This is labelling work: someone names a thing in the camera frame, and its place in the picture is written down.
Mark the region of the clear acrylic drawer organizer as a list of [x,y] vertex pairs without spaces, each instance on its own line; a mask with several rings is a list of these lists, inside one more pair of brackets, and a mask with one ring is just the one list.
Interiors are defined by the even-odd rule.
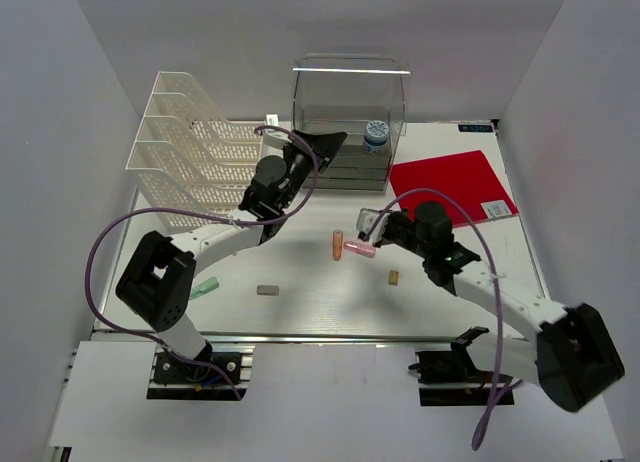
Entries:
[[[310,134],[346,132],[335,159],[320,175],[320,190],[383,192],[400,138],[406,133],[408,65],[386,55],[309,54],[293,67],[292,128]],[[381,154],[365,152],[371,120],[389,125]]]

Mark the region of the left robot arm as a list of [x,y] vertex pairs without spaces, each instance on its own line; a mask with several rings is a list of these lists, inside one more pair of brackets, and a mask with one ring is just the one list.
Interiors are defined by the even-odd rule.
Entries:
[[143,236],[116,285],[116,296],[175,353],[177,369],[195,383],[215,377],[212,347],[186,314],[194,278],[216,262],[275,237],[285,210],[310,176],[323,171],[347,138],[345,132],[293,131],[282,154],[259,160],[238,209],[255,219],[207,224],[187,233]]

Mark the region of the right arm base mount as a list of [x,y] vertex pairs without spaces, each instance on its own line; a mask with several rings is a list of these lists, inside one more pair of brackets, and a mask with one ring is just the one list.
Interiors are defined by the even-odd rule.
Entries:
[[472,327],[454,339],[447,350],[421,350],[408,371],[417,376],[421,407],[480,407],[489,402],[491,371],[480,370],[466,352],[484,327]]

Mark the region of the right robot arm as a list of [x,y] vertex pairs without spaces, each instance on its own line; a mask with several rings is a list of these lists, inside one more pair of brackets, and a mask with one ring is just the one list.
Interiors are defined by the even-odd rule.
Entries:
[[621,357],[594,307],[569,307],[498,276],[486,259],[455,240],[443,205],[422,203],[413,215],[363,209],[356,227],[376,248],[395,245],[420,257],[434,285],[519,332],[512,338],[473,327],[458,336],[450,347],[459,378],[472,381],[497,371],[539,386],[558,407],[576,413],[624,377]]

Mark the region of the blue cleaning gel jar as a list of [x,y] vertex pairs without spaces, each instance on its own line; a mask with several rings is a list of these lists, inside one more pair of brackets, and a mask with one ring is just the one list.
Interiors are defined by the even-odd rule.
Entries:
[[384,152],[390,137],[389,125],[383,120],[371,120],[365,126],[363,147],[366,153],[377,155]]

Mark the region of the small yellow sharpener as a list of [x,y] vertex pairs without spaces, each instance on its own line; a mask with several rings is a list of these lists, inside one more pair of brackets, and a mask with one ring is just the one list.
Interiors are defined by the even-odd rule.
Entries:
[[397,286],[399,283],[400,273],[397,270],[391,270],[389,272],[388,283],[393,286]]

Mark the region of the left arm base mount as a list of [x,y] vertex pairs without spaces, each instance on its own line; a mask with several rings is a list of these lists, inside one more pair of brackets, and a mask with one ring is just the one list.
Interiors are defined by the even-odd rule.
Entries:
[[253,363],[253,346],[213,345],[210,362],[216,370],[178,361],[166,349],[157,348],[153,357],[146,398],[168,401],[240,401],[248,388]]

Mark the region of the green translucent stapler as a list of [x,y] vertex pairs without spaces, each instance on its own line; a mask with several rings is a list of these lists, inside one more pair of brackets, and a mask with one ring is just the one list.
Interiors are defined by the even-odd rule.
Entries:
[[219,287],[219,280],[216,277],[210,277],[207,280],[195,285],[190,292],[189,299],[195,300],[202,297]]

